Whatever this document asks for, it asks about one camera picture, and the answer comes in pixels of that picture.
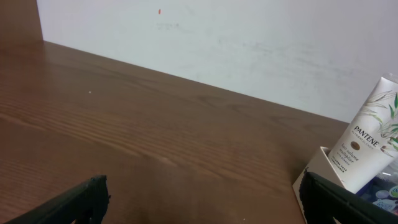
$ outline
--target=brown wooden panel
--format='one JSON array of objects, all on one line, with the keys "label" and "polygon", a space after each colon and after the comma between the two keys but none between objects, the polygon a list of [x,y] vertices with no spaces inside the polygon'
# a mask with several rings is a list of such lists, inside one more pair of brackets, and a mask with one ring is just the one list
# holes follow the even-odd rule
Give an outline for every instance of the brown wooden panel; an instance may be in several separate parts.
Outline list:
[{"label": "brown wooden panel", "polygon": [[7,49],[0,222],[106,174],[105,223],[304,223],[292,181],[346,126],[47,42]]},{"label": "brown wooden panel", "polygon": [[0,0],[0,49],[43,40],[36,0]]}]

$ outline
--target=wooden shelf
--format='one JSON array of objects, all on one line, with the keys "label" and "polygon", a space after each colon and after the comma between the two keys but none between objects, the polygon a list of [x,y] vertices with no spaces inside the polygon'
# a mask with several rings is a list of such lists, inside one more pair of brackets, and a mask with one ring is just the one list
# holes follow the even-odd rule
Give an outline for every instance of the wooden shelf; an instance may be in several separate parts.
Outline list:
[{"label": "wooden shelf", "polygon": [[48,42],[11,47],[0,222],[106,174],[105,223],[303,223],[292,182],[346,126]]}]

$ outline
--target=black object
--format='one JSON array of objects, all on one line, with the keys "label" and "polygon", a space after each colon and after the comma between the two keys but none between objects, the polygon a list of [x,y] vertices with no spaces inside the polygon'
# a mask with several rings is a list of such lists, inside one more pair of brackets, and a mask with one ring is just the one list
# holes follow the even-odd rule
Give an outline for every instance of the black object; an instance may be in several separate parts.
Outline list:
[{"label": "black object", "polygon": [[76,224],[98,224],[108,209],[109,198],[106,176],[99,175],[7,223],[66,224],[76,220]]},{"label": "black object", "polygon": [[304,172],[300,200],[308,224],[397,224],[398,216],[367,202],[313,172]]}]

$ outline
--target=pantene tube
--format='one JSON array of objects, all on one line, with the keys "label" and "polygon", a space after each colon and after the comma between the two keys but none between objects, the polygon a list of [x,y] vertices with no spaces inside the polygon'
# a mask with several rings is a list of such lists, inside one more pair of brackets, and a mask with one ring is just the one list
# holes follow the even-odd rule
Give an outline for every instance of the pantene tube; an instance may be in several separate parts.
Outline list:
[{"label": "pantene tube", "polygon": [[398,156],[398,78],[383,75],[328,157],[347,190],[359,191]]}]

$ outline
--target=white wall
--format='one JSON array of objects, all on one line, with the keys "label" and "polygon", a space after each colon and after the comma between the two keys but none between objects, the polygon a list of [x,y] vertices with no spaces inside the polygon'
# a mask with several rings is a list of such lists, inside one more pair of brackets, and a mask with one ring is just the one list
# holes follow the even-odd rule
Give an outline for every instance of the white wall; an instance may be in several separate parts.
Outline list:
[{"label": "white wall", "polygon": [[46,41],[342,121],[382,73],[398,74],[396,0],[38,5]]}]

